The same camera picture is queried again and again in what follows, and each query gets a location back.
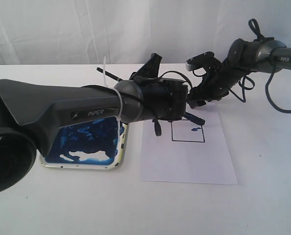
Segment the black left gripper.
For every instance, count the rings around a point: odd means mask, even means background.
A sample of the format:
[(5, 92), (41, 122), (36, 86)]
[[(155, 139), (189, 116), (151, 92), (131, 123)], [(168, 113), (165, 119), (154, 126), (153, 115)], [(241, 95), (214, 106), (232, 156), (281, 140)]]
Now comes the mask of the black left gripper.
[(188, 86), (178, 79), (162, 79), (159, 82), (158, 72), (162, 56), (152, 53), (150, 59), (129, 80), (141, 86), (143, 108), (139, 120), (154, 119), (154, 114), (161, 120), (180, 120), (185, 114)]

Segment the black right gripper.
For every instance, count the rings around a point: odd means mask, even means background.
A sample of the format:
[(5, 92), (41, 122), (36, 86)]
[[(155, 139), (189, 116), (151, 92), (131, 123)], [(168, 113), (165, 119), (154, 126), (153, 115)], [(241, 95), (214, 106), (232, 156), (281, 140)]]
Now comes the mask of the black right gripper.
[(214, 65), (206, 70), (202, 82), (191, 89), (187, 104), (194, 109), (204, 106), (206, 101), (222, 100), (245, 74), (245, 69), (232, 66), (228, 59), (220, 62), (215, 58)]

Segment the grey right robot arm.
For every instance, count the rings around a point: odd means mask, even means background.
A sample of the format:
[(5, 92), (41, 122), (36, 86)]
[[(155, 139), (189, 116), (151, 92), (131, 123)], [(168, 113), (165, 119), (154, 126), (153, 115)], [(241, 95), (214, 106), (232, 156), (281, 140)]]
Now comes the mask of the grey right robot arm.
[(186, 61), (188, 71), (201, 68), (205, 70), (202, 81), (189, 93), (188, 104), (191, 108), (221, 100), (234, 85), (252, 72), (273, 74), (282, 69), (291, 70), (291, 47), (273, 38), (253, 42), (237, 39), (222, 62), (211, 51)]

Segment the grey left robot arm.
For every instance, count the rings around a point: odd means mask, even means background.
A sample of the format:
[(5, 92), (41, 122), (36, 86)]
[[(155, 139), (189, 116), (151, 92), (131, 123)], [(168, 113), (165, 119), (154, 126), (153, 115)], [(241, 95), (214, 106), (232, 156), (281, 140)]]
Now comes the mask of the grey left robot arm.
[(37, 152), (47, 155), (60, 129), (101, 118), (123, 123), (181, 119), (192, 83), (159, 74), (161, 56), (150, 59), (113, 88), (35, 85), (0, 79), (0, 192), (20, 181)]

